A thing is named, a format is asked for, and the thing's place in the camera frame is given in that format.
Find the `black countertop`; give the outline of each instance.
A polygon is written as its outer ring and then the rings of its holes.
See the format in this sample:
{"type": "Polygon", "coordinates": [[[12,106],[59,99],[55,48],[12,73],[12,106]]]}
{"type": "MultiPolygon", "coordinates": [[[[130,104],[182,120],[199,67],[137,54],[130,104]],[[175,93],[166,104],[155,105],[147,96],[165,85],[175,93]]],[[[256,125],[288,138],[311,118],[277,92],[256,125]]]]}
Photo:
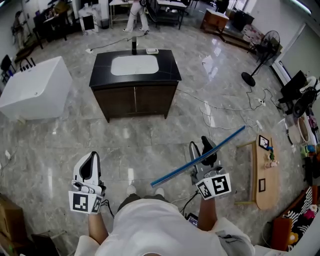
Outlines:
{"type": "MultiPolygon", "coordinates": [[[[137,50],[137,55],[146,55],[146,50],[137,50]]],[[[93,66],[90,87],[99,87],[106,85],[117,86],[123,83],[136,82],[173,82],[181,81],[181,76],[171,50],[159,50],[156,57],[159,70],[153,74],[128,74],[128,75],[113,75],[111,73],[111,64],[114,58],[119,56],[132,55],[131,50],[120,50],[99,53],[96,56],[93,66]]]]}

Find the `cardboard box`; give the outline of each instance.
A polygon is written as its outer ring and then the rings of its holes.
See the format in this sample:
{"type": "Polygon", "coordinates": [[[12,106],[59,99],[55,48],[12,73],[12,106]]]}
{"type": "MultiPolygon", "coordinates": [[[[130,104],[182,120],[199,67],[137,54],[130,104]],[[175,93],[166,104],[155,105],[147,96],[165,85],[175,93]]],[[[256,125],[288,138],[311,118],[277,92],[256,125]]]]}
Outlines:
{"type": "Polygon", "coordinates": [[[0,194],[0,231],[14,242],[27,238],[22,208],[3,194],[0,194]]]}
{"type": "Polygon", "coordinates": [[[20,254],[24,254],[26,256],[35,255],[35,246],[28,239],[20,242],[12,242],[0,232],[0,245],[10,256],[19,256],[20,254]]]}

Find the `white shoe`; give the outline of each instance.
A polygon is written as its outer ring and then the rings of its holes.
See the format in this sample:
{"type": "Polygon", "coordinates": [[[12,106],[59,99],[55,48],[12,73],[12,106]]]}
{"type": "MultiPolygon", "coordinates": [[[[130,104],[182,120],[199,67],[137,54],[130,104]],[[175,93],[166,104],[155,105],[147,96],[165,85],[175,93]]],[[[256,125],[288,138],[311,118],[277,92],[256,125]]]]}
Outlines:
{"type": "Polygon", "coordinates": [[[136,194],[137,193],[137,190],[135,188],[134,185],[129,185],[127,188],[126,188],[126,195],[127,196],[130,196],[132,194],[136,194]]]}
{"type": "Polygon", "coordinates": [[[164,189],[162,187],[159,187],[159,188],[156,189],[154,195],[155,196],[156,195],[161,195],[161,196],[165,197],[165,191],[164,191],[164,189]]]}

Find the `ceiling light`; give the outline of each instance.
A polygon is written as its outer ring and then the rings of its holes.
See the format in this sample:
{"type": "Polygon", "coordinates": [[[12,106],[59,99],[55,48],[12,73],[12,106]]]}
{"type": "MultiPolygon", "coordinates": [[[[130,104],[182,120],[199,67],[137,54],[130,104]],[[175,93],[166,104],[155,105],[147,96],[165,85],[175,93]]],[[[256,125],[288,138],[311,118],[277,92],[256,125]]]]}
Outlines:
{"type": "Polygon", "coordinates": [[[294,3],[295,5],[299,6],[302,10],[304,10],[306,13],[308,13],[309,15],[311,15],[311,10],[306,7],[305,5],[303,5],[301,2],[299,2],[298,0],[290,0],[292,3],[294,3]]]}

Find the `wooden cabinet door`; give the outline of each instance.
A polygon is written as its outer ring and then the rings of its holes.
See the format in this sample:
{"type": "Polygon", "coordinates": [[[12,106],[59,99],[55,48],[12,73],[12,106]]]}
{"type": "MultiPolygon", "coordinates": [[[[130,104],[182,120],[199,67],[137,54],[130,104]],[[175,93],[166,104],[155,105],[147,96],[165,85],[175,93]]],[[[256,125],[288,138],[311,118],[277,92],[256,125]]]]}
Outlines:
{"type": "Polygon", "coordinates": [[[107,119],[136,112],[134,87],[102,89],[93,93],[107,119]]]}
{"type": "Polygon", "coordinates": [[[135,87],[137,113],[164,114],[167,117],[175,91],[175,85],[135,87]]]}

